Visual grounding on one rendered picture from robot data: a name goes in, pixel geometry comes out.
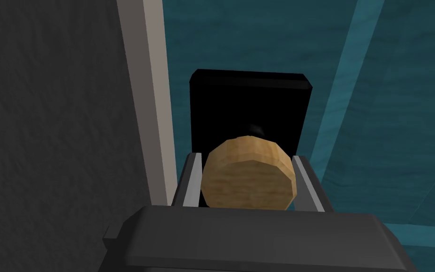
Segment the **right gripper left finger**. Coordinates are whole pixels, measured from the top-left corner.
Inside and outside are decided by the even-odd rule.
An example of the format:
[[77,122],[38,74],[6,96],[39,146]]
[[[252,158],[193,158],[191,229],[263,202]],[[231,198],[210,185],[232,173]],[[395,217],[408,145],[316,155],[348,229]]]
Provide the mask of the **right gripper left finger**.
[[181,172],[172,206],[199,207],[201,180],[201,153],[189,153]]

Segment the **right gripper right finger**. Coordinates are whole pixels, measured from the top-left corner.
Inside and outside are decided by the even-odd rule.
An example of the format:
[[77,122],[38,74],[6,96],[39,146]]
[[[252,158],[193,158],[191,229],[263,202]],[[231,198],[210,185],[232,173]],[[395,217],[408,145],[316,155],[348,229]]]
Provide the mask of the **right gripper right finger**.
[[296,175],[297,195],[293,200],[296,211],[333,212],[319,179],[305,156],[294,156],[293,169]]

